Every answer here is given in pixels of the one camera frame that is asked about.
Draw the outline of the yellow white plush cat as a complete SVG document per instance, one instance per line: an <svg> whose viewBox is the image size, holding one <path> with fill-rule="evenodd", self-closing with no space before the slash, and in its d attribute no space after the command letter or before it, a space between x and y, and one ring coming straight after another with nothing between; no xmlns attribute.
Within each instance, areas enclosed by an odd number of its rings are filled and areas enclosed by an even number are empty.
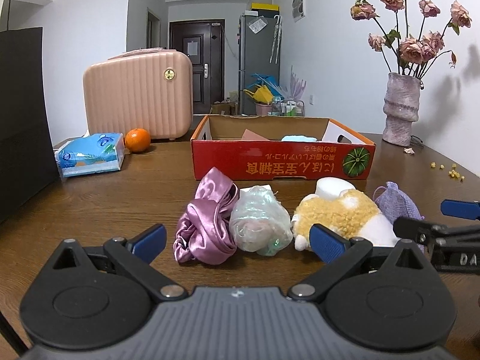
<svg viewBox="0 0 480 360"><path fill-rule="evenodd" d="M306 196L291 220L296 250L312 248L309 235L315 224L321 224L347 240L360 236L380 247L392 247L399 240L392 223L367 195L357 189L345 190L333 200L315 194Z"/></svg>

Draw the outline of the purple knitted pouch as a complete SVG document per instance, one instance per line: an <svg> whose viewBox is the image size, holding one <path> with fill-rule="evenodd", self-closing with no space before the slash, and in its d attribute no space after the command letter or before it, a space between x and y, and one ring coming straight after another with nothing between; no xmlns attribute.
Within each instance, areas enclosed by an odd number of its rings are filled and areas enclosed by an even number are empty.
<svg viewBox="0 0 480 360"><path fill-rule="evenodd" d="M393 181L387 181L385 185L377 187L373 192L372 200L391 224L400 217L425 219L408 194Z"/></svg>

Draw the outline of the white foam cylinder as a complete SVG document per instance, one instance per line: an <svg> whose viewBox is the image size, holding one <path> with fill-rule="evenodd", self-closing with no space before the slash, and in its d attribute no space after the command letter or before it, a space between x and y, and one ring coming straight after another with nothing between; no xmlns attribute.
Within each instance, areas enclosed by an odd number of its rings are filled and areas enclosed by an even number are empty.
<svg viewBox="0 0 480 360"><path fill-rule="evenodd" d="M325 200L335 200L344 191L355 188L349 181L337 177L322 177L316 182L315 194Z"/></svg>

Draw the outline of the pink satin scrunchie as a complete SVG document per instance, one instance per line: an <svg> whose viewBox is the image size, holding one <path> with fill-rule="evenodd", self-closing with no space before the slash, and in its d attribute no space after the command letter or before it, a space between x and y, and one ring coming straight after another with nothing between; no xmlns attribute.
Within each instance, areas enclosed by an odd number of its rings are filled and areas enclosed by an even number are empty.
<svg viewBox="0 0 480 360"><path fill-rule="evenodd" d="M194 198L178 220L173 242L177 263L197 260L220 265L237 246L229 231L230 215L239 200L239 188L216 167L200 180Z"/></svg>

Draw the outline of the pale green mesh ball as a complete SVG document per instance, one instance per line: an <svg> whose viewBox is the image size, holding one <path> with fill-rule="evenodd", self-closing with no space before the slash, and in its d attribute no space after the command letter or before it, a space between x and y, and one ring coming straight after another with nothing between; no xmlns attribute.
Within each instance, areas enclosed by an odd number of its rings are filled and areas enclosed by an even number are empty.
<svg viewBox="0 0 480 360"><path fill-rule="evenodd" d="M269 184L240 189L230 216L229 233L240 250L267 257L293 240L289 213Z"/></svg>

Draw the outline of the light blue plush toy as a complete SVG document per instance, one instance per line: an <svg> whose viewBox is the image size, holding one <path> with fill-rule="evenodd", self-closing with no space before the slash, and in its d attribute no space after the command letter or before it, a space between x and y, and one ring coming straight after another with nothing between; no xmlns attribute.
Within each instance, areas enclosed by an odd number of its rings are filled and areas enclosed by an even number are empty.
<svg viewBox="0 0 480 360"><path fill-rule="evenodd" d="M287 135L284 136L281 141L285 142L317 142L317 139L313 136L304 136L304 135Z"/></svg>

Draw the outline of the pink layered sponge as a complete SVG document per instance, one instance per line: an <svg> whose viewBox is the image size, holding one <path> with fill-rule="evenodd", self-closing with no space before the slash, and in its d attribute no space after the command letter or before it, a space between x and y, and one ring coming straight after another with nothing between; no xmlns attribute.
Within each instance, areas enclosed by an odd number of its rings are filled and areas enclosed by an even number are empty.
<svg viewBox="0 0 480 360"><path fill-rule="evenodd" d="M266 137L254 133L253 131L246 129L241 136L242 141L269 141Z"/></svg>

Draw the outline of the blue tissue pack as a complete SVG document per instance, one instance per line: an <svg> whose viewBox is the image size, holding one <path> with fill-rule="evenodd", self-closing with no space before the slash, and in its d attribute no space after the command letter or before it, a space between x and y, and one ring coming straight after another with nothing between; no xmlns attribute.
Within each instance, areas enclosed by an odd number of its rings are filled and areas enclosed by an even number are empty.
<svg viewBox="0 0 480 360"><path fill-rule="evenodd" d="M125 157L122 133L95 133L75 138L55 154L61 177L118 172Z"/></svg>

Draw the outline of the red cardboard box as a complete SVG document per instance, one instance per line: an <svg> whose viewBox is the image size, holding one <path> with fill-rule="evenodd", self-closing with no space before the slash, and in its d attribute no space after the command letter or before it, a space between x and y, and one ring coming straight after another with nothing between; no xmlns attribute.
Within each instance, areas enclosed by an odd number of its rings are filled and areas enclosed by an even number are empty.
<svg viewBox="0 0 480 360"><path fill-rule="evenodd" d="M242 141L246 129L268 141ZM287 135L315 137L317 142L285 142ZM368 177L375 143L330 118L206 115L190 139L193 173L201 179L216 167L232 180L334 176Z"/></svg>

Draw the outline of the black paper shopping bag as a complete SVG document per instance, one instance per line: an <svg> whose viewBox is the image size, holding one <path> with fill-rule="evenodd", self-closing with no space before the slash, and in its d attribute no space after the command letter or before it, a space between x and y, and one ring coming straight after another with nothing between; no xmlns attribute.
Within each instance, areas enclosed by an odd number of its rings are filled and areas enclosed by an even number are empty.
<svg viewBox="0 0 480 360"><path fill-rule="evenodd" d="M1 221L59 177L47 123L42 28L1 32Z"/></svg>

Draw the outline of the pink ribbed suitcase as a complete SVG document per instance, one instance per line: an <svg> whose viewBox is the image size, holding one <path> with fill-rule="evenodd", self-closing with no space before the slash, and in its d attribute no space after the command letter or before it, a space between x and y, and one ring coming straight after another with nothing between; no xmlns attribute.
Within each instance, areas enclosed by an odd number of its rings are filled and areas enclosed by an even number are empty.
<svg viewBox="0 0 480 360"><path fill-rule="evenodd" d="M174 140L193 120L193 66L174 49L136 49L95 63L83 90L91 134L144 128L153 139Z"/></svg>

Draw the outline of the small cardboard box on floor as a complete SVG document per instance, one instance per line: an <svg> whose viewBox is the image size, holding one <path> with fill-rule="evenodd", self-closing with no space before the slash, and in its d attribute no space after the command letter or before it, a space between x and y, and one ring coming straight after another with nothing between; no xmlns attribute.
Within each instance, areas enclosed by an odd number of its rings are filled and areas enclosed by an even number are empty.
<svg viewBox="0 0 480 360"><path fill-rule="evenodd" d="M213 115L235 116L237 105L235 102L215 102L211 105L210 113Z"/></svg>

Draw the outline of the dark brown door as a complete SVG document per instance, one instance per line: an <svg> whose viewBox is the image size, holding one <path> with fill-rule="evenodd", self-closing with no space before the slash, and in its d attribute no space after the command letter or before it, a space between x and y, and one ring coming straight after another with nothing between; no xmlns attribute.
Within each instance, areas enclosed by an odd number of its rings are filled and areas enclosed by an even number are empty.
<svg viewBox="0 0 480 360"><path fill-rule="evenodd" d="M224 100L224 20L169 23L169 47L187 55L193 66L193 113L209 114Z"/></svg>

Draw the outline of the grey refrigerator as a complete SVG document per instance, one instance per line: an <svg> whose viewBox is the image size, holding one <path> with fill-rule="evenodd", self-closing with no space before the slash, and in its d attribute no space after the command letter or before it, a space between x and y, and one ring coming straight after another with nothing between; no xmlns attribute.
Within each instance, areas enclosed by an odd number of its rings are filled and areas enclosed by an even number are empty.
<svg viewBox="0 0 480 360"><path fill-rule="evenodd" d="M256 114L254 100L244 92L253 90L257 75L279 79L280 62L271 58L277 20L264 16L251 16L246 12L239 18L238 28L238 99L239 113Z"/></svg>

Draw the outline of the yellow box on fridge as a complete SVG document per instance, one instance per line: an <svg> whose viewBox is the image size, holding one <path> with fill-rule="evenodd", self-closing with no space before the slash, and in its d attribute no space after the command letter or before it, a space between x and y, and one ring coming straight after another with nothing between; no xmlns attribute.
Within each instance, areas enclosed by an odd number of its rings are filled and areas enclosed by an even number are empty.
<svg viewBox="0 0 480 360"><path fill-rule="evenodd" d="M269 3L261 3L261 2L253 2L250 5L250 8L252 10L257 10L257 11L279 11L280 10L278 5L269 4Z"/></svg>

